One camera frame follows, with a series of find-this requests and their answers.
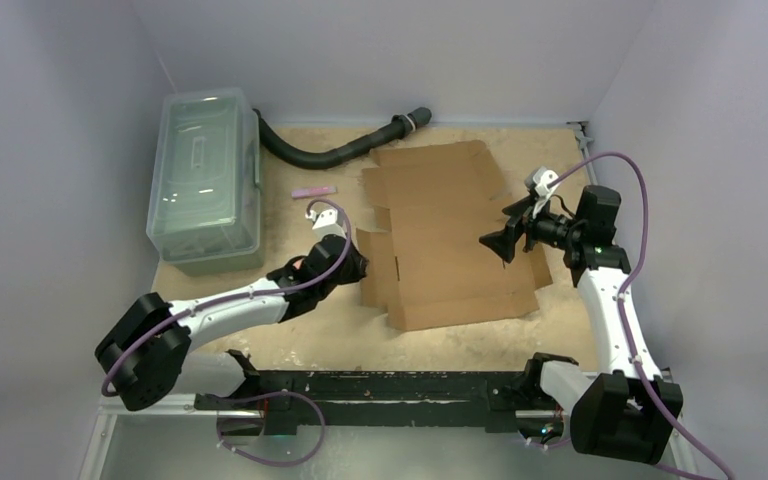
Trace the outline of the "brown cardboard box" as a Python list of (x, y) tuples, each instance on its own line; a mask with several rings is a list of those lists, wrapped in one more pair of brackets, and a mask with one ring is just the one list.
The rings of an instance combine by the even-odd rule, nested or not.
[(362, 171), (373, 230), (355, 243), (369, 265), (361, 302), (401, 331), (521, 317), (538, 311), (552, 277), (542, 249), (504, 263), (480, 244), (513, 203), (489, 147), (472, 140), (378, 149)]

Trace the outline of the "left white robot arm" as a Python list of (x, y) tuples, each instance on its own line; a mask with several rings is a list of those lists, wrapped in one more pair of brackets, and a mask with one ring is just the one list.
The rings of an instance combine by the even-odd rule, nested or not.
[(243, 287), (178, 301), (144, 294), (94, 350), (105, 373), (101, 393), (119, 398), (129, 411), (148, 408), (173, 390), (186, 358), (198, 348), (305, 315), (336, 287), (364, 279), (368, 265), (352, 241), (329, 234), (307, 254)]

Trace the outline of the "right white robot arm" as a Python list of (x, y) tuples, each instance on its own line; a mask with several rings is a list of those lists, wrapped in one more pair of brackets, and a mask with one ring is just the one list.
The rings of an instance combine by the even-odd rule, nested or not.
[(583, 373), (570, 357), (536, 353), (511, 392), (536, 407), (552, 400), (568, 415), (565, 436), (575, 451), (649, 465), (658, 464), (683, 407), (681, 388), (664, 380), (645, 350), (629, 283), (626, 251), (614, 241), (620, 194), (607, 187), (583, 189), (574, 213), (550, 210), (551, 193), (532, 187), (505, 207), (504, 227), (480, 237), (503, 262), (514, 259), (518, 241), (532, 251), (542, 244), (564, 254), (573, 285), (584, 302), (597, 345), (599, 372)]

